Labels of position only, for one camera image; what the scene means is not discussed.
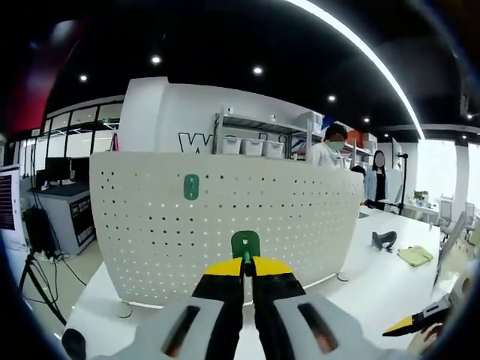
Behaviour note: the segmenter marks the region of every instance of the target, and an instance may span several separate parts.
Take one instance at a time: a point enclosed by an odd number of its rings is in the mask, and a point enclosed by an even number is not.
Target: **white table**
[[[414,202],[405,202],[403,208],[407,210],[412,210],[415,212],[415,218],[418,217],[418,213],[427,215],[427,223],[436,224],[440,214],[440,207],[437,203],[433,203],[431,208],[427,206],[419,206]]]
[[[361,207],[370,215],[357,220],[355,232],[341,272],[349,281],[331,279],[310,287],[308,293],[321,293],[358,319],[364,335],[384,348],[406,349],[412,335],[382,337],[381,334],[398,320],[421,311],[431,303],[431,292],[437,271],[440,230],[406,217]],[[434,260],[412,268],[394,253],[379,252],[371,246],[371,233],[397,231],[394,250],[421,245]],[[138,324],[156,309],[130,306],[117,296],[105,264],[88,282],[70,315],[67,328],[79,330],[87,343],[87,357],[111,355],[134,339]],[[235,359],[264,359],[262,346],[254,325],[252,306],[244,307]]]

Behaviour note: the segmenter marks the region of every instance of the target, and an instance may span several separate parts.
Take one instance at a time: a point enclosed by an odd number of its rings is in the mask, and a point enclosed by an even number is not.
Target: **green clip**
[[[232,236],[233,259],[241,257],[245,264],[249,264],[252,257],[260,256],[260,238],[254,231],[238,231]]]
[[[183,181],[183,195],[187,200],[196,200],[198,198],[200,179],[198,175],[188,174]]]

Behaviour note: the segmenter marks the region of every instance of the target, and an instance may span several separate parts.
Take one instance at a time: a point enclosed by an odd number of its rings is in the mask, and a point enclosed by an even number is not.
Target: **black ceiling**
[[[452,51],[405,1],[314,2],[383,60],[421,123],[480,125],[480,116],[468,121],[459,115],[461,77]],[[163,59],[158,66],[150,62],[153,54]],[[254,76],[254,65],[265,73]],[[80,74],[88,75],[87,83],[78,81]],[[58,75],[46,111],[122,95],[130,79],[158,76],[272,96],[377,135],[384,126],[411,124],[393,88],[363,53],[283,0],[182,1],[158,13],[92,15]],[[330,94],[337,96],[336,103],[327,101]],[[365,116],[369,124],[362,121]],[[417,138],[414,131],[392,135],[400,141]],[[461,135],[440,131],[434,136]]]

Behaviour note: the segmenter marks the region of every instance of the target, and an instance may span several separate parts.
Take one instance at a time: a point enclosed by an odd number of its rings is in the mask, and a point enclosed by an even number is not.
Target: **perforated panel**
[[[207,266],[232,257],[239,230],[256,231],[262,256],[285,259],[304,285],[337,272],[362,198],[357,173],[260,157],[104,152],[90,172],[112,282],[122,299],[149,305],[189,296]],[[188,174],[199,176],[194,201]]]

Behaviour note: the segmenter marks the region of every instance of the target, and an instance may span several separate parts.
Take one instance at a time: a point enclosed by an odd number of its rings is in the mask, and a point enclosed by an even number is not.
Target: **led light strip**
[[[372,49],[368,47],[368,45],[364,43],[360,37],[358,37],[352,30],[346,27],[342,22],[340,22],[339,20],[337,20],[332,15],[330,15],[323,9],[319,8],[315,4],[312,4],[308,0],[285,0],[285,1],[291,4],[294,4],[299,8],[302,8],[303,10],[308,11],[310,14],[313,14],[319,19],[323,20],[325,23],[329,24],[333,29],[340,32],[345,38],[350,40],[356,47],[358,47],[360,51],[362,51],[375,64],[378,70],[380,70],[380,72],[388,80],[388,82],[393,87],[393,89],[397,92],[398,97],[402,100],[403,105],[405,105],[406,111],[408,111],[408,113],[410,114],[410,117],[412,118],[413,124],[417,129],[420,139],[422,140],[425,139],[425,135],[423,134],[422,128],[420,127],[420,123],[419,123],[419,120],[417,119],[417,115],[415,115],[415,111],[413,111],[412,105],[408,101],[407,96],[405,95],[404,91],[398,84],[397,80],[393,77],[390,70],[385,66],[385,64],[382,63],[382,61],[375,54],[375,52],[373,52]]]

